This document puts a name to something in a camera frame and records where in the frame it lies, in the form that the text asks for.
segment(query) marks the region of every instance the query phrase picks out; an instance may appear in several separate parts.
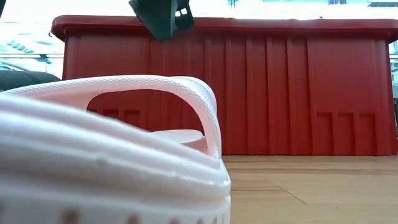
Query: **red storage container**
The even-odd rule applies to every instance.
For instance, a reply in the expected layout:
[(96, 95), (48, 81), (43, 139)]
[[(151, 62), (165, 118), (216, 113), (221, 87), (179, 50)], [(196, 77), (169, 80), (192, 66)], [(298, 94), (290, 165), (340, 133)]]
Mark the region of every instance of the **red storage container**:
[[(217, 97), (228, 155), (397, 154), (387, 48), (398, 38), (397, 21), (195, 22), (160, 42), (135, 17), (57, 17), (63, 79), (200, 78)], [(149, 131), (201, 129), (193, 110), (168, 93), (107, 93), (89, 109)]]

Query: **wooden floor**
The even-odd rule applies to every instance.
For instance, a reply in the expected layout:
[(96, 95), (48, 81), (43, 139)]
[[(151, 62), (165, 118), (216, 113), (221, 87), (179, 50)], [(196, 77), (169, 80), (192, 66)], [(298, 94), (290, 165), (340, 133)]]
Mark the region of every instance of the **wooden floor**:
[(398, 157), (223, 156), (232, 223), (398, 223)]

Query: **container lid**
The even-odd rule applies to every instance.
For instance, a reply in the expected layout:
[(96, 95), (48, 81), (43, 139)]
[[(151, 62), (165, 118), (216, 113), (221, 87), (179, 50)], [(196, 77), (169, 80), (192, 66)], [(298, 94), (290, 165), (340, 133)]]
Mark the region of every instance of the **container lid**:
[[(67, 30), (75, 32), (142, 32), (144, 25), (134, 16), (64, 15), (53, 20), (52, 32), (65, 41)], [(378, 36), (393, 42), (398, 39), (398, 20), (394, 19), (314, 19), (262, 20), (233, 18), (195, 18), (195, 31), (280, 33), (289, 35), (355, 34)]]

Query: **red plastic bin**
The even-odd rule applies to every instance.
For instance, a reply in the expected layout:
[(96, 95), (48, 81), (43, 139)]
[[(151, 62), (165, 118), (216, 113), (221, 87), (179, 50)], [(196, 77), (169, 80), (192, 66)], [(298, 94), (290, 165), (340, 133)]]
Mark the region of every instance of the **red plastic bin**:
[[(160, 42), (135, 17), (57, 17), (63, 79), (200, 78), (217, 97), (227, 155), (397, 154), (387, 45), (398, 38), (398, 21), (195, 22)], [(149, 131), (201, 129), (193, 110), (168, 93), (107, 93), (89, 109)]]

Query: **shoe ventilation hole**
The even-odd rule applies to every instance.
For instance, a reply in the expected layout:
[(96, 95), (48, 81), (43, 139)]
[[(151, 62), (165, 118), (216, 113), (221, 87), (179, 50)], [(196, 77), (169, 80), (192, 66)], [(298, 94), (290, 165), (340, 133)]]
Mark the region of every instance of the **shoe ventilation hole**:
[(169, 224), (180, 224), (180, 222), (176, 219), (172, 219), (169, 221)]
[(62, 224), (78, 224), (79, 215), (74, 210), (67, 210), (62, 215)]
[(127, 224), (139, 224), (139, 218), (137, 215), (132, 215), (127, 220)]

